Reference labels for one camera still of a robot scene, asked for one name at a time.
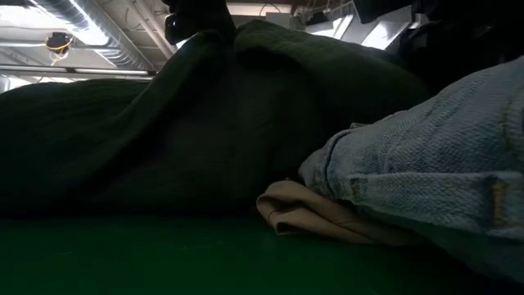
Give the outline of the dark green garment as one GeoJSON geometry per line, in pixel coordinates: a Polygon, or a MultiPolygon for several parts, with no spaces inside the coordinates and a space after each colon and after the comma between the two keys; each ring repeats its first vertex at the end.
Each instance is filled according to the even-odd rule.
{"type": "Polygon", "coordinates": [[[254,20],[190,38],[152,80],[0,94],[0,218],[233,211],[335,133],[430,89],[399,59],[254,20]]]}

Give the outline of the large round silver duct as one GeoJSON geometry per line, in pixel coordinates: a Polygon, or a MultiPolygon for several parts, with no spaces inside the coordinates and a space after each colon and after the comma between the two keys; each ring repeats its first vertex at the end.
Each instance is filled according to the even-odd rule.
{"type": "Polygon", "coordinates": [[[115,67],[151,70],[152,64],[95,0],[29,0],[46,15],[60,21],[79,41],[102,47],[96,52],[115,67]]]}

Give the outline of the light blue jeans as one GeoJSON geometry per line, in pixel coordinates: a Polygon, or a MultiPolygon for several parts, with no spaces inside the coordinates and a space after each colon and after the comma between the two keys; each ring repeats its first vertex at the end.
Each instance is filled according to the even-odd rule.
{"type": "Polygon", "coordinates": [[[524,57],[335,134],[299,172],[326,198],[524,284],[524,57]]]}

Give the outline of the large shiny metal duct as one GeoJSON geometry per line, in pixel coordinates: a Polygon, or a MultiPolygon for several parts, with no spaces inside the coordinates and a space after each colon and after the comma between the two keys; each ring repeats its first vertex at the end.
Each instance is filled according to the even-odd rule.
{"type": "Polygon", "coordinates": [[[413,23],[413,0],[308,0],[294,20],[310,34],[385,50],[413,23]]]}

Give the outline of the khaki shorts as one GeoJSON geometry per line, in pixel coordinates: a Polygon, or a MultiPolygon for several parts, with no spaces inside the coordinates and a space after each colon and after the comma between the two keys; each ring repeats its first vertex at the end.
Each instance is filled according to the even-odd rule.
{"type": "Polygon", "coordinates": [[[322,197],[303,184],[270,184],[256,208],[278,235],[317,234],[353,244],[408,246],[422,243],[416,234],[364,218],[322,197]]]}

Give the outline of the long linear ceiling light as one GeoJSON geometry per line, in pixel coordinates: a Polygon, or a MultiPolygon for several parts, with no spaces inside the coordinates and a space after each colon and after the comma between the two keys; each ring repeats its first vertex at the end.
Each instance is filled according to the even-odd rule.
{"type": "Polygon", "coordinates": [[[81,79],[105,79],[111,77],[119,79],[152,79],[158,74],[158,72],[154,70],[120,70],[0,64],[0,74],[81,79]]]}

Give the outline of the green table mat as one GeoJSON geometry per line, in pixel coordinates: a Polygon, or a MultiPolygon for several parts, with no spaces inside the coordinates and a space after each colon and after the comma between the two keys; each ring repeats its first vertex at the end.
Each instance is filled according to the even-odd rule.
{"type": "Polygon", "coordinates": [[[0,295],[524,295],[433,247],[278,236],[260,218],[0,220],[0,295]]]}

